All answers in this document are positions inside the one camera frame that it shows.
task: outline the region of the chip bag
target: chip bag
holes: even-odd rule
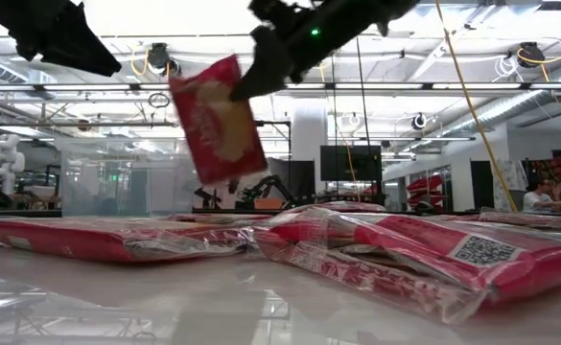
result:
[[[204,185],[267,168],[250,104],[229,101],[240,77],[233,55],[196,77],[170,79],[175,108]]]

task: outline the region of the white column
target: white column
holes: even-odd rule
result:
[[[327,145],[327,103],[295,100],[291,118],[292,159],[315,161],[316,192],[325,189],[320,180],[320,147]]]

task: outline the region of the qr code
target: qr code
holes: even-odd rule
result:
[[[512,261],[516,259],[519,252],[520,249],[512,245],[467,236],[451,253],[451,258],[469,265],[489,266]]]

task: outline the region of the ceiling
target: ceiling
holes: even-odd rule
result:
[[[2,27],[0,61],[23,74],[36,69],[58,83],[89,84],[164,82],[164,77],[150,69],[141,73],[145,67],[145,51],[155,42],[169,45],[168,50],[179,62],[185,77],[194,76],[215,60],[230,54],[238,54],[243,70],[248,68],[252,60],[253,41],[247,33],[258,25],[258,20],[246,9],[246,0],[198,0],[188,5],[175,0],[83,2],[90,28],[123,64],[120,73],[109,79],[38,60],[26,62],[17,55],[13,40]],[[509,0],[506,3],[522,6],[491,7],[481,11],[485,8],[479,8],[478,1],[443,1],[446,27],[454,33],[453,43],[466,81],[515,81],[518,76],[525,81],[542,78],[540,68],[518,67],[516,73],[507,74],[506,77],[502,75],[501,68],[508,69],[507,65],[502,66],[503,57],[509,51],[516,52],[521,42],[537,42],[547,58],[561,57],[561,11],[538,11],[543,5],[542,1]],[[477,9],[481,11],[480,15],[472,18],[471,14]],[[464,28],[467,21],[472,23],[470,30]],[[353,39],[335,53],[333,60],[327,58],[321,68],[313,69],[306,81],[359,82],[362,78],[364,82],[456,82],[456,69],[449,54],[445,53],[447,49],[442,36],[442,26],[435,7],[432,1],[424,0],[416,10],[391,22],[388,37],[381,37],[374,27],[366,30],[358,38],[359,45],[357,39]],[[561,58],[547,65],[550,71],[559,66]],[[0,103],[26,111],[34,117],[41,116],[43,106],[46,116],[54,114],[53,120],[62,122],[80,119],[92,122],[142,122],[149,120],[153,113],[156,120],[177,121],[172,106],[154,109],[148,105],[148,96],[147,93],[67,92],[60,93],[50,102],[44,102],[22,93],[13,93],[0,94]],[[411,117],[417,113],[425,114],[430,119],[428,128],[434,129],[448,126],[468,111],[465,100],[457,93],[428,96],[398,92],[367,97],[358,93],[337,94],[334,101],[333,94],[321,90],[305,96],[284,92],[252,99],[250,103],[257,119],[283,121],[294,111],[292,100],[304,97],[326,98],[330,105],[330,119],[336,115],[339,131],[343,135],[354,136],[364,136],[363,103],[372,136],[405,135],[410,131]],[[493,99],[495,97],[490,93],[472,97],[476,106]],[[118,129],[96,133],[64,128],[62,134],[103,137],[108,131]],[[287,134],[282,126],[266,126],[260,131],[262,136],[277,138],[277,141],[283,141],[283,135]],[[330,135],[335,135],[335,131],[333,126],[329,126]],[[126,135],[180,137],[183,132],[179,127],[138,127],[129,128]],[[274,140],[264,143],[268,151],[285,146]]]

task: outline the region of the glossy table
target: glossy table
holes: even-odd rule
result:
[[[242,255],[116,266],[0,247],[0,345],[561,345],[561,289],[461,326]]]

